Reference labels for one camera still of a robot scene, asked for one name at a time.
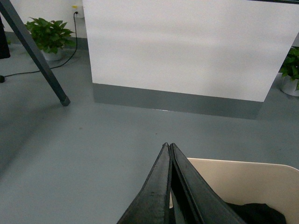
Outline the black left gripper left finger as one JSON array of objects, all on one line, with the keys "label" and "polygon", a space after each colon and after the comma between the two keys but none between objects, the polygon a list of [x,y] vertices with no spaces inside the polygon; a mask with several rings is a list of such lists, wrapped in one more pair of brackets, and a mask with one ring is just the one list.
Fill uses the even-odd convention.
[{"label": "black left gripper left finger", "polygon": [[119,219],[119,224],[168,224],[172,158],[164,143],[140,192]]}]

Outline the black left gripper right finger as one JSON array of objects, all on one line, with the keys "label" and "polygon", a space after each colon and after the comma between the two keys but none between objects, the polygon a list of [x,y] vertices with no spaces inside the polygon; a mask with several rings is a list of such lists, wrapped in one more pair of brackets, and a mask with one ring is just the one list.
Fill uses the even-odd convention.
[{"label": "black left gripper right finger", "polygon": [[170,145],[171,188],[186,224],[244,224],[209,186],[176,144]]}]

